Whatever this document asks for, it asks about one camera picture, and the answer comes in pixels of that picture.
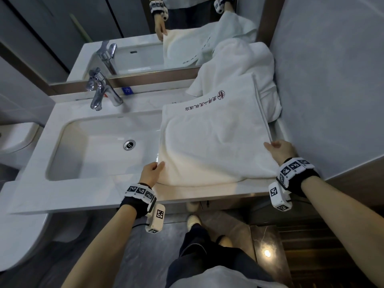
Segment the pile of towels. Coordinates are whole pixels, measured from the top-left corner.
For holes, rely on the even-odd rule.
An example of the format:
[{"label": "pile of towels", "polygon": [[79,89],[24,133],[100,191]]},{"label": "pile of towels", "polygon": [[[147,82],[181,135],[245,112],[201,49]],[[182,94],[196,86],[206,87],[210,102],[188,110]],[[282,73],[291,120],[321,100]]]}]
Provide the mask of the pile of towels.
[{"label": "pile of towels", "polygon": [[173,69],[204,64],[212,59],[216,46],[228,38],[255,42],[257,26],[251,20],[226,11],[218,22],[200,28],[168,30],[167,33],[163,40],[164,67]]},{"label": "pile of towels", "polygon": [[197,98],[163,107],[159,183],[198,187],[276,176],[263,146],[271,140],[268,123],[281,112],[273,74],[265,44],[219,43],[187,90]]}]

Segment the jeans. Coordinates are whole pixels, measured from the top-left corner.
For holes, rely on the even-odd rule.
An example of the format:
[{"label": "jeans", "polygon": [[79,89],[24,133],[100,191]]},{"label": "jeans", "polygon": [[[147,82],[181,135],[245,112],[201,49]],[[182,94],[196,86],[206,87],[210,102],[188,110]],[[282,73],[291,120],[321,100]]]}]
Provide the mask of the jeans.
[{"label": "jeans", "polygon": [[239,271],[248,279],[272,282],[272,277],[239,248],[226,248],[211,241],[208,232],[196,223],[185,234],[179,258],[168,268],[166,288],[179,279],[203,273],[215,266]]},{"label": "jeans", "polygon": [[209,23],[212,2],[211,0],[189,8],[169,9],[167,29],[198,28]]}]

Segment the faucet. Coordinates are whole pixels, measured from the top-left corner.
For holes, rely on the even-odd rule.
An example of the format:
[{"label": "faucet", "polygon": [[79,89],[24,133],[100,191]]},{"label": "faucet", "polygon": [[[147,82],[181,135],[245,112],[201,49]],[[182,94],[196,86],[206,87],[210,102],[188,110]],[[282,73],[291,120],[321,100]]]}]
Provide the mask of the faucet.
[{"label": "faucet", "polygon": [[119,106],[122,104],[121,97],[111,87],[111,84],[100,71],[99,67],[94,70],[89,70],[89,80],[86,86],[86,90],[93,91],[95,87],[97,88],[95,96],[91,102],[91,109],[96,111],[101,110],[101,102],[103,100],[104,94],[108,96],[113,106]]},{"label": "faucet", "polygon": [[105,40],[101,43],[101,47],[96,52],[97,55],[100,57],[101,61],[105,64],[105,66],[108,68],[109,72],[112,75],[117,75],[117,67],[115,64],[114,56],[116,48],[118,47],[116,43],[113,43],[109,46],[107,49],[107,45],[109,43],[109,40]]}]

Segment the sink drain stopper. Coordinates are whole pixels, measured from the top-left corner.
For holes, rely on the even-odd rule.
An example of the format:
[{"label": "sink drain stopper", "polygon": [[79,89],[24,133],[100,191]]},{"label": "sink drain stopper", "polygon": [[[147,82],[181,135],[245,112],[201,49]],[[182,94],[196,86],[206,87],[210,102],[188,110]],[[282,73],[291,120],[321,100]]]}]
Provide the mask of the sink drain stopper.
[{"label": "sink drain stopper", "polygon": [[135,146],[136,146],[136,141],[134,141],[133,139],[127,140],[124,143],[125,150],[132,150]]}]

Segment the white shoe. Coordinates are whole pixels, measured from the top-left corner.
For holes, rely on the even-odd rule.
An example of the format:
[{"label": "white shoe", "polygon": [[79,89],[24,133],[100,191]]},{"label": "white shoe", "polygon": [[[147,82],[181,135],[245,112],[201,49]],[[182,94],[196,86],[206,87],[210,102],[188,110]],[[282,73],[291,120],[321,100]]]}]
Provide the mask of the white shoe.
[{"label": "white shoe", "polygon": [[199,218],[197,215],[193,215],[193,214],[190,215],[189,218],[188,218],[188,220],[187,220],[187,228],[188,228],[188,231],[190,231],[191,228],[192,228],[192,226],[193,226],[194,224],[196,224],[196,223],[202,225],[202,224],[201,224],[201,220],[200,220],[200,218]]},{"label": "white shoe", "polygon": [[221,245],[222,247],[233,248],[233,243],[232,243],[231,239],[229,237],[227,237],[226,235],[219,236],[217,243],[219,245]]}]

